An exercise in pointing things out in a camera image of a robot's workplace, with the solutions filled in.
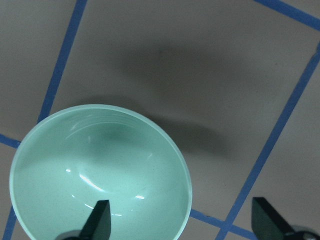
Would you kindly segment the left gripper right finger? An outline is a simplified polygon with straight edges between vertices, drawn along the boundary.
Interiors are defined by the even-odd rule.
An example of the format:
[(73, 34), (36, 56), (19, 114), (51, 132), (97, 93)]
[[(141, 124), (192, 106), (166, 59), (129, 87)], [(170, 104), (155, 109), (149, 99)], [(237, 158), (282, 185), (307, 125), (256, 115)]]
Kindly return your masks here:
[(258, 240), (318, 240), (320, 235), (305, 227), (294, 228), (264, 198), (253, 197), (251, 228)]

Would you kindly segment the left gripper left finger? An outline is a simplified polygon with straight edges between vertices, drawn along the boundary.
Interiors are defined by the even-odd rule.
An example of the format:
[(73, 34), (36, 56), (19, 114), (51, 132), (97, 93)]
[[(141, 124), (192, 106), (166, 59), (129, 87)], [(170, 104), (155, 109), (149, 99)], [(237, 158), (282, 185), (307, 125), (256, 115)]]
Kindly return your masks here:
[(57, 240), (109, 240), (111, 236), (109, 200), (99, 200), (81, 230), (61, 233)]

